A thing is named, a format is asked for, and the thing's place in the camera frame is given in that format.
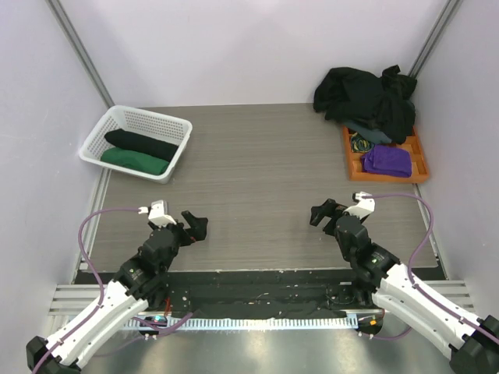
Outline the right aluminium corner post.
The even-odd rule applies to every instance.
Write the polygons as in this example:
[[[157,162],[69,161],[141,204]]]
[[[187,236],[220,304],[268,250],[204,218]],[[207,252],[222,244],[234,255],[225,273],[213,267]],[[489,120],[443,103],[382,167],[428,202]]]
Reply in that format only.
[[[435,50],[445,30],[450,25],[462,3],[463,0],[447,0],[444,3],[444,7],[439,13],[437,20],[433,24],[422,48],[419,51],[419,54],[416,57],[416,60],[413,62],[409,70],[409,76],[415,79],[418,78],[419,74],[423,70],[423,67],[428,62],[431,54]]]

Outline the purple folded cloth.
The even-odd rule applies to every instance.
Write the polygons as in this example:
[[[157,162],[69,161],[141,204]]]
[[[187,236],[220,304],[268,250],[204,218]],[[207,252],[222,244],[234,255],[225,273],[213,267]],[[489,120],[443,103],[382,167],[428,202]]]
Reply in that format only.
[[[367,173],[398,178],[412,176],[410,153],[397,147],[376,145],[361,156],[361,163]]]

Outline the orange compartment tray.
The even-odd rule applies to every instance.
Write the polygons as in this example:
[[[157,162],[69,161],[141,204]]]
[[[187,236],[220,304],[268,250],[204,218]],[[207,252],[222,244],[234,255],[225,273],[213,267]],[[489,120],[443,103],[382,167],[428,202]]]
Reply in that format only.
[[[418,184],[425,182],[430,177],[430,170],[427,166],[423,148],[419,141],[416,129],[412,130],[412,135],[408,136],[402,145],[390,144],[390,146],[406,150],[409,153],[412,162],[412,175],[409,178],[376,175],[365,172],[361,163],[361,153],[355,153],[352,151],[350,143],[352,135],[353,131],[343,125],[342,141],[345,151],[345,163],[348,176],[351,181]]]

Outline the rolled black t shirt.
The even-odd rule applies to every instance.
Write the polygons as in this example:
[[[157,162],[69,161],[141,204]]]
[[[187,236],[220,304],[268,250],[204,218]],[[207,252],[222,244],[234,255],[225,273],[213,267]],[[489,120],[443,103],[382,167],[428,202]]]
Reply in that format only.
[[[171,161],[179,148],[175,144],[123,129],[107,132],[104,138],[108,143],[118,148],[144,153],[165,161]]]

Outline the black t shirt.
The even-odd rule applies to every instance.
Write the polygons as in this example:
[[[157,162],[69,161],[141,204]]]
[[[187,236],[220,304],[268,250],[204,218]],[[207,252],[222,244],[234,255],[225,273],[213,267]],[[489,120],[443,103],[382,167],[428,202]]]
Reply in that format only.
[[[313,94],[313,109],[326,120],[373,122],[382,99],[381,79],[350,67],[330,69]]]
[[[179,148],[175,144],[123,129],[107,132],[104,138],[108,143],[118,148],[144,153],[165,161],[171,161]]]

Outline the grey blue shirt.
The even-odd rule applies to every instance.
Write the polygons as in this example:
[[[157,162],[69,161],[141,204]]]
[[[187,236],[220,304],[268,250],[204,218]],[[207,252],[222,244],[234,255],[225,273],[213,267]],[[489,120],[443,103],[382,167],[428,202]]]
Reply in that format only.
[[[354,102],[345,106],[345,125],[357,131],[362,137],[375,144],[393,143],[376,123],[378,101]]]

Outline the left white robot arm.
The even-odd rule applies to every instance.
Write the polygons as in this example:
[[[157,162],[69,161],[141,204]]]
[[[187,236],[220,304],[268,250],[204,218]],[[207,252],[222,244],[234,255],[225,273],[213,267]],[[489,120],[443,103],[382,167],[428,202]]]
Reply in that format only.
[[[163,200],[133,208],[147,216],[152,232],[136,254],[105,284],[96,276],[99,295],[64,327],[27,346],[27,366],[33,373],[79,373],[95,352],[130,319],[145,310],[159,310],[169,296],[168,270],[179,249],[207,237],[208,219],[188,210],[179,222]]]

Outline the dark green crumpled shirt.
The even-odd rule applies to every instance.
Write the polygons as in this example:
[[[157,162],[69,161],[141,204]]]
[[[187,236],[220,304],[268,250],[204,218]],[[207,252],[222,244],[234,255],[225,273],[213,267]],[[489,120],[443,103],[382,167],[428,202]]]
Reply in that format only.
[[[403,144],[412,134],[416,109],[411,96],[417,79],[401,74],[398,65],[386,68],[380,77],[381,96],[376,106],[376,123],[393,143]]]

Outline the blue yellow patterned cloth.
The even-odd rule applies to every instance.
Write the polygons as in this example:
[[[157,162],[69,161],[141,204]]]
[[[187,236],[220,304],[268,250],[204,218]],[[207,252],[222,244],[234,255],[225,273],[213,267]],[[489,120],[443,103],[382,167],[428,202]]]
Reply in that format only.
[[[374,148],[375,144],[364,139],[359,133],[355,132],[350,137],[350,147],[353,153],[368,153]]]

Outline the left aluminium corner post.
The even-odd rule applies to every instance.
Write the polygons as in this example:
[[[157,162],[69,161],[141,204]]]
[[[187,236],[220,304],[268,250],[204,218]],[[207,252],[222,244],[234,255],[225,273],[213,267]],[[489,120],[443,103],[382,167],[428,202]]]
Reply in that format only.
[[[77,59],[90,79],[90,82],[93,84],[106,107],[110,108],[114,106],[115,102],[111,98],[108,88],[105,86],[103,79],[87,52],[87,49],[77,33],[76,28],[73,26],[73,23],[70,20],[63,4],[59,0],[45,0],[45,3],[50,9],[67,41],[71,45]]]

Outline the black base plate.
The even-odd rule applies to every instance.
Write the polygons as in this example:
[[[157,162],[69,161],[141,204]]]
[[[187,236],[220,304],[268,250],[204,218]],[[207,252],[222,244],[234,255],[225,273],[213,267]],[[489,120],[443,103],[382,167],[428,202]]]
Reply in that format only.
[[[169,271],[150,310],[206,319],[312,319],[374,307],[351,270]]]

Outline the aluminium corner post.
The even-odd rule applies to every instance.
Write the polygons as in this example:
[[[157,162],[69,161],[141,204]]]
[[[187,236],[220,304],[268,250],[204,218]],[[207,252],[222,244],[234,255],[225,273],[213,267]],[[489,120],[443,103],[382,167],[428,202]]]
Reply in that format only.
[[[450,25],[462,3],[463,0],[447,0],[444,3],[444,7],[439,13],[437,20],[433,24],[422,48],[419,51],[419,54],[416,57],[416,60],[413,62],[409,70],[409,76],[415,79],[418,78],[419,74],[423,70],[423,67],[428,62],[431,54],[435,50],[445,30]]]
[[[87,49],[77,33],[76,28],[73,26],[73,23],[70,20],[63,4],[59,0],[45,0],[45,3],[50,9],[67,41],[71,45],[77,59],[90,79],[90,82],[93,84],[106,107],[110,108],[114,106],[115,102],[111,98],[108,88],[105,86],[103,79],[87,52]]]

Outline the white plastic basket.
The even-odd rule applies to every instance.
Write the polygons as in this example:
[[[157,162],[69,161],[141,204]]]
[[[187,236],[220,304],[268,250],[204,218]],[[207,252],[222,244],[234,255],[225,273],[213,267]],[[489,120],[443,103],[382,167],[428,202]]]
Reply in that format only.
[[[112,145],[104,139],[104,135],[116,129],[123,129],[176,145],[178,149],[169,162],[166,171],[160,175],[150,175],[101,161],[101,155],[112,148]],[[101,116],[91,130],[79,149],[79,157],[82,161],[103,168],[164,185],[171,178],[180,157],[187,147],[192,131],[192,123],[188,120],[139,108],[115,105]]]

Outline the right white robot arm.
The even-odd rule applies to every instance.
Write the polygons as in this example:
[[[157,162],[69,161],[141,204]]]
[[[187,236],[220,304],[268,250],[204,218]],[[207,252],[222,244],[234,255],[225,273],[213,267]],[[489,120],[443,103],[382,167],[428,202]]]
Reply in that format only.
[[[329,222],[324,233],[334,237],[343,259],[355,274],[353,301],[395,315],[424,336],[448,359],[455,373],[498,371],[498,320],[484,319],[435,291],[387,249],[373,242],[364,221],[375,211],[380,197],[366,192],[352,196],[353,205],[327,199],[311,209],[310,225]]]

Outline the rolled green t shirt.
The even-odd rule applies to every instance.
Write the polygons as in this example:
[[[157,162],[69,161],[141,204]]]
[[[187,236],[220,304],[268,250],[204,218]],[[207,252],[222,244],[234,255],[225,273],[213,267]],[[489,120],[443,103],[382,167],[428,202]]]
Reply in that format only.
[[[161,175],[169,166],[168,161],[160,158],[118,147],[106,150],[100,161],[150,175]]]

